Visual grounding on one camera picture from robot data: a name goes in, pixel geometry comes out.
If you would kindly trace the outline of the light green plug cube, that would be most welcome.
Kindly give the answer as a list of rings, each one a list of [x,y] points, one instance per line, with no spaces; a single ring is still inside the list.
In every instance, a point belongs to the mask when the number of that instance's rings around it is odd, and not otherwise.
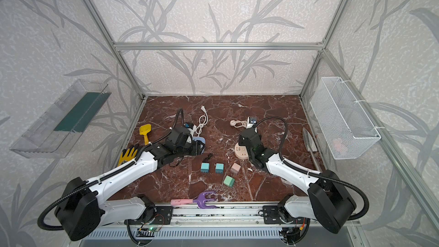
[[[234,183],[235,183],[235,179],[234,179],[233,177],[231,177],[231,176],[226,176],[226,177],[224,178],[223,184],[224,184],[225,186],[232,188],[233,185],[234,185]]]

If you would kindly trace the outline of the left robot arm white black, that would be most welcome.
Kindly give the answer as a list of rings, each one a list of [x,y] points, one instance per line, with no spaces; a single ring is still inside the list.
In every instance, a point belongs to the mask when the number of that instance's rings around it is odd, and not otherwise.
[[[109,199],[132,182],[144,177],[177,158],[201,155],[206,146],[202,137],[194,135],[193,124],[184,122],[184,112],[178,109],[176,123],[155,142],[135,148],[133,159],[88,180],[71,180],[58,200],[50,204],[37,219],[45,231],[65,231],[69,239],[78,241],[98,227],[120,220],[136,220],[153,209],[153,204],[139,196],[128,200]]]

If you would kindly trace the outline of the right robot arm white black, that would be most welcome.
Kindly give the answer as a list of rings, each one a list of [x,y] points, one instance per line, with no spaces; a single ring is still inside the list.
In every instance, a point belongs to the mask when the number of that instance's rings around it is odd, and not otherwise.
[[[370,208],[367,195],[358,187],[341,180],[335,172],[312,170],[288,160],[277,150],[266,148],[257,128],[260,122],[249,117],[238,138],[249,162],[257,169],[278,176],[298,187],[306,196],[286,196],[278,204],[282,221],[295,218],[318,221],[331,233],[338,233],[347,221],[364,217]]]

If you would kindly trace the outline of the pink plug cube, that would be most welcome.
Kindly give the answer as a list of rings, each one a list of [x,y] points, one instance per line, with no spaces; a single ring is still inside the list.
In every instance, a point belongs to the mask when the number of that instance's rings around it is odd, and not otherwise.
[[[232,167],[231,167],[231,169],[230,169],[230,171],[231,171],[233,174],[236,174],[236,175],[240,172],[240,170],[241,170],[241,165],[239,165],[239,164],[236,163],[236,162],[232,165]]]

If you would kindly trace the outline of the teal plug cube left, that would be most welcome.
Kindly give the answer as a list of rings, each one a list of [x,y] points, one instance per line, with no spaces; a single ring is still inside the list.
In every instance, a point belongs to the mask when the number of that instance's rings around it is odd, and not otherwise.
[[[208,162],[203,162],[200,167],[200,172],[209,173],[210,164]]]

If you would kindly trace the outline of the teal plug cube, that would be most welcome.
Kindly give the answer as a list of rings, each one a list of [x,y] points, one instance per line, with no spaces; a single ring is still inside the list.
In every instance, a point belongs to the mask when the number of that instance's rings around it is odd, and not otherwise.
[[[224,172],[224,164],[223,163],[216,163],[215,173],[223,174],[223,172]]]
[[[200,167],[200,172],[209,173],[210,164],[208,162],[203,162]]]

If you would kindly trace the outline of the teal plug cube right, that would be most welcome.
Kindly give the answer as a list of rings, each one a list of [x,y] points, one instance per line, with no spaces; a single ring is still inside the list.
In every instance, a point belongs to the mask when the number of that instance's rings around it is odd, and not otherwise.
[[[223,174],[223,172],[224,172],[224,164],[223,163],[216,163],[215,173]]]

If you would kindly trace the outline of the blue square power strip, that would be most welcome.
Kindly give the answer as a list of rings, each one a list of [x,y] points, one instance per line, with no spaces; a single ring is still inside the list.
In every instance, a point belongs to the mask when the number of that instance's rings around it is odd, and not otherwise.
[[[199,142],[203,143],[204,145],[206,145],[206,139],[203,138],[203,137],[196,137],[196,136],[194,136],[193,137],[193,141],[195,141],[195,142],[199,141]]]

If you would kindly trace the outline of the yellow toy shovel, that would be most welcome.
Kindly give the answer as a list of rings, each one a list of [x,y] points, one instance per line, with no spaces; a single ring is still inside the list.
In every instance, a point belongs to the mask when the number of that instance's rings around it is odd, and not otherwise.
[[[139,127],[139,134],[143,136],[145,145],[148,145],[150,143],[148,134],[151,132],[151,130],[151,124],[146,124]]]

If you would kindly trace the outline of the yellow black work glove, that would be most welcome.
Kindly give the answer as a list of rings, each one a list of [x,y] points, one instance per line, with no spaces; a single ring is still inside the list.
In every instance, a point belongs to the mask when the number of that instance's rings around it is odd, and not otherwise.
[[[121,166],[126,162],[131,161],[137,156],[139,150],[139,144],[131,145],[127,149],[122,150],[118,159],[117,166]]]

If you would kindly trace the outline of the purple pink toy rake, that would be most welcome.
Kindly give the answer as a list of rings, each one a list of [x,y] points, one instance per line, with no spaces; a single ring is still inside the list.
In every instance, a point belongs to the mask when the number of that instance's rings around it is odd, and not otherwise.
[[[215,205],[208,205],[207,202],[216,201],[215,191],[205,191],[200,193],[195,199],[174,199],[170,201],[171,206],[179,207],[181,205],[195,203],[199,209],[216,209]]]

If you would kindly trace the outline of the pink item in basket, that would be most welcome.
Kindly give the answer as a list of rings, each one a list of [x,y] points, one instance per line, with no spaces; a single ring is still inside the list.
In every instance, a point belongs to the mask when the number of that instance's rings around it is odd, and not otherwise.
[[[341,154],[346,153],[348,150],[347,146],[344,144],[341,138],[334,139],[333,146],[335,147],[336,151]]]

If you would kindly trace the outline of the green sponge in bin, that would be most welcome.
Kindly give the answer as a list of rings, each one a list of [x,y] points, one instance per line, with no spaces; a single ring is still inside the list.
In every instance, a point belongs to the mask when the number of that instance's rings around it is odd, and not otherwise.
[[[83,133],[110,95],[110,92],[87,92],[55,127],[54,131]]]

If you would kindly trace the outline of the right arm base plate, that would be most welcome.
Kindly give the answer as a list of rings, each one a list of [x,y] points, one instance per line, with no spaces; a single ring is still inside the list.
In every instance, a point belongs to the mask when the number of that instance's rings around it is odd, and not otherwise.
[[[279,211],[276,205],[265,205],[262,207],[264,224],[290,224],[293,218]]]

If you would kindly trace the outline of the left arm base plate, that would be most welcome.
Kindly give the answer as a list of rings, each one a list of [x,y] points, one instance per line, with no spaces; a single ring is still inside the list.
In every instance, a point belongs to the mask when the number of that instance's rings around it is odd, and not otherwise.
[[[138,221],[148,225],[170,225],[173,209],[174,208],[170,205],[159,205],[154,208],[147,207],[138,218]]]

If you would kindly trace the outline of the aluminium front rail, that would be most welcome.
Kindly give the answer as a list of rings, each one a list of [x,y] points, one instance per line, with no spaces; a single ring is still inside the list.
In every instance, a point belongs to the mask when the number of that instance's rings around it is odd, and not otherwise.
[[[199,209],[195,203],[173,207],[171,224],[178,221],[184,222],[221,222],[249,223],[251,218],[262,217],[262,207],[265,205],[276,205],[275,203],[256,203],[256,202],[220,202],[213,204],[216,209]],[[106,201],[102,205],[93,206],[82,213],[74,213],[74,220],[77,222],[76,228],[81,233],[89,234],[98,227],[110,225],[125,220],[133,220],[140,223],[138,218],[143,214],[147,207],[154,208],[156,205],[144,201],[139,197],[129,200]]]

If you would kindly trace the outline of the clear plastic wall bin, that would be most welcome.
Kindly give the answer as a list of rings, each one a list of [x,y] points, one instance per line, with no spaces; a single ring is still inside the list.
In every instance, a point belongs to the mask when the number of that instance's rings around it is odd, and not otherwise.
[[[10,150],[25,158],[65,158],[111,94],[107,83],[76,80]]]

